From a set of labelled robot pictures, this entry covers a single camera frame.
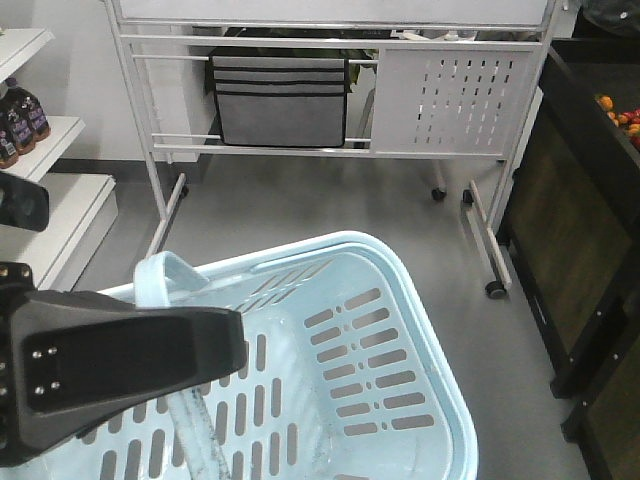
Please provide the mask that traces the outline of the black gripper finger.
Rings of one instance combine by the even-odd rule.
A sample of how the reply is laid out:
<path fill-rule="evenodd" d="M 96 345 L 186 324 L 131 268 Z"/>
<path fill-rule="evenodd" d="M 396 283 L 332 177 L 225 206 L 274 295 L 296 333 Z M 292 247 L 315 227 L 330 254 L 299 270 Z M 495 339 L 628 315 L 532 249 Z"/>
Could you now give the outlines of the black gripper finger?
<path fill-rule="evenodd" d="M 238 311 L 20 292 L 4 304 L 4 463 L 24 464 L 124 410 L 226 377 L 246 361 Z"/>

